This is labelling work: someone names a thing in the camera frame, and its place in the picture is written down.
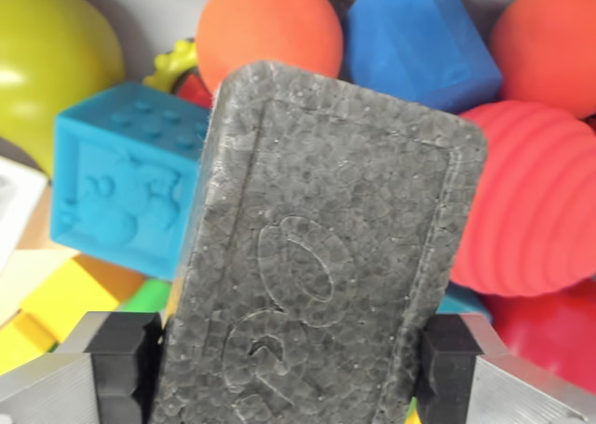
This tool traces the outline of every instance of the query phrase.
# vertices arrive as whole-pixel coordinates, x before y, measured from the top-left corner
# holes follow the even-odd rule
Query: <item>red ribbed ball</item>
[[[462,117],[488,139],[452,280],[486,294],[555,292],[596,273],[596,136],[541,103],[485,104]]]

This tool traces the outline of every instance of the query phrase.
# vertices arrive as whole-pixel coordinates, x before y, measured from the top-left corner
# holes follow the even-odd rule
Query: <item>toy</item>
[[[168,282],[147,280],[121,310],[123,312],[159,312],[168,303],[170,289],[171,285]]]
[[[16,250],[0,274],[0,325],[20,310],[20,302],[56,271],[74,250]]]
[[[51,237],[170,279],[178,265],[209,112],[127,83],[56,119]]]
[[[156,71],[142,81],[145,86],[175,93],[190,103],[211,109],[211,94],[195,73],[198,73],[195,42],[179,40],[171,53],[156,57],[155,66]]]
[[[147,422],[161,334],[159,314],[117,312],[89,342],[102,424]]]
[[[138,273],[78,255],[27,296],[20,308],[63,342],[86,312],[116,309],[142,281]]]
[[[47,177],[42,172],[0,157],[0,272],[17,247],[46,185]]]
[[[160,54],[155,59],[156,71],[142,82],[152,89],[172,93],[178,80],[196,67],[195,43],[178,40],[171,53]]]
[[[491,36],[501,96],[596,113],[596,0],[516,0]]]
[[[492,101],[501,85],[460,0],[357,0],[345,66],[360,86],[452,113]]]
[[[596,283],[537,298],[487,296],[494,328],[512,353],[596,394]]]
[[[115,33],[85,0],[0,0],[0,136],[53,172],[60,110],[124,77]]]
[[[461,118],[297,68],[228,77],[152,422],[403,422],[484,146]]]
[[[413,413],[406,419],[406,424],[421,424],[418,412],[414,410]]]
[[[476,312],[493,321],[491,313],[473,291],[457,284],[449,283],[445,296],[440,301],[438,314],[461,314]]]
[[[508,101],[463,114],[488,138],[452,281],[477,292],[533,296],[596,272],[596,137],[540,103]]]
[[[328,0],[209,0],[196,29],[196,53],[215,93],[230,73],[265,59],[336,77],[343,34]]]
[[[0,327],[0,376],[49,351],[55,343],[30,315],[17,313]]]
[[[91,356],[44,354],[0,376],[0,414],[15,424],[100,424]]]

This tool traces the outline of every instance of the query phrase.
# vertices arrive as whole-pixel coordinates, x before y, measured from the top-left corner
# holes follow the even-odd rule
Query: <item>textured foam surface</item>
[[[228,78],[152,422],[402,423],[484,157],[418,104],[270,62]]]

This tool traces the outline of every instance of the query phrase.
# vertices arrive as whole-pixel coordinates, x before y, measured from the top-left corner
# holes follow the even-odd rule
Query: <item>blue foam cube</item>
[[[208,125],[209,111],[133,83],[59,114],[51,237],[170,280]]]
[[[457,284],[450,283],[440,302],[438,314],[462,314],[477,312],[493,322],[493,316],[474,292]]]
[[[345,67],[360,86],[454,114],[500,89],[460,0],[357,0],[344,27]]]

